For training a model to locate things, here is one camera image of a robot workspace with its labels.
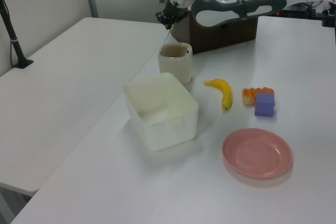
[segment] toy banana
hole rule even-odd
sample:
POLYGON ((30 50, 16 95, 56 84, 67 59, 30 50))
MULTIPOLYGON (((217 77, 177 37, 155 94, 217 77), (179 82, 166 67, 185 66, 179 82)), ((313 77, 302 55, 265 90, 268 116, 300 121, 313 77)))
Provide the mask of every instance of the toy banana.
POLYGON ((205 85, 218 88, 223 93, 222 107, 224 110, 228 110, 232 105, 232 92, 231 87, 227 81, 223 79, 214 79, 212 81, 204 81, 205 85))

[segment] cup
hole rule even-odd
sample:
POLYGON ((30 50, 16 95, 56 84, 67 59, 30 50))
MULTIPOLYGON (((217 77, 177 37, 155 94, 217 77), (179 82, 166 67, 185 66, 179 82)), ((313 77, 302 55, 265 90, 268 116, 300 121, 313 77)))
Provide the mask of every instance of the cup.
POLYGON ((187 85, 192 77, 193 49, 187 43, 164 44, 159 50, 160 73, 172 73, 182 85, 187 85))

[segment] black stand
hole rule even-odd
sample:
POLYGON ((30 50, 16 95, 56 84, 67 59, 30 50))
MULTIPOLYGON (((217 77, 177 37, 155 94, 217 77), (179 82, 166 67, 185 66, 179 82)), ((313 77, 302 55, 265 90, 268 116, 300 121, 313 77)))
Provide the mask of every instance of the black stand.
POLYGON ((21 68, 21 69, 26 68, 27 66, 32 64, 33 61, 26 59, 25 56, 23 55, 23 52, 21 50, 21 46, 19 44, 19 41, 17 40, 16 34, 14 32, 14 28, 13 28, 12 23, 10 21, 9 13, 7 12, 4 0, 0 0, 0 13, 1 13, 2 19, 5 23, 7 32, 9 34, 10 41, 13 44, 14 50, 15 50, 17 58, 18 58, 17 64, 14 65, 14 68, 21 68))

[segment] white desk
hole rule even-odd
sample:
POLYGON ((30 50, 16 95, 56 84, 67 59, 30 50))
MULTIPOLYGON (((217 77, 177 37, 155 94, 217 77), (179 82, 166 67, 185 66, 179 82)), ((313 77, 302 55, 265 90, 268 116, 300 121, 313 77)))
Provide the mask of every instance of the white desk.
MULTIPOLYGON (((334 223, 336 49, 334 30, 308 20, 261 17, 257 39, 194 57, 187 86, 199 102, 195 140, 152 153, 140 144, 120 95, 13 224, 334 223), (234 103, 203 86, 226 79, 234 103), (254 116, 245 87, 272 87, 277 113, 254 116), (232 131, 280 135, 293 166, 275 179, 238 175, 223 163, 232 131)), ((135 79, 158 74, 154 55, 135 79)))
POLYGON ((0 78, 0 186, 33 195, 167 36, 85 18, 0 78))

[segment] purple cube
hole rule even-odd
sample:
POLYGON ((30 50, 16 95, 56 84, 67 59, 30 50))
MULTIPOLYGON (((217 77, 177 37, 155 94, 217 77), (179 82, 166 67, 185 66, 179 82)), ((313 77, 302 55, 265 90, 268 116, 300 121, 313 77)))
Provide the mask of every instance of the purple cube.
POLYGON ((274 93, 258 92, 254 115, 269 116, 274 115, 274 93))

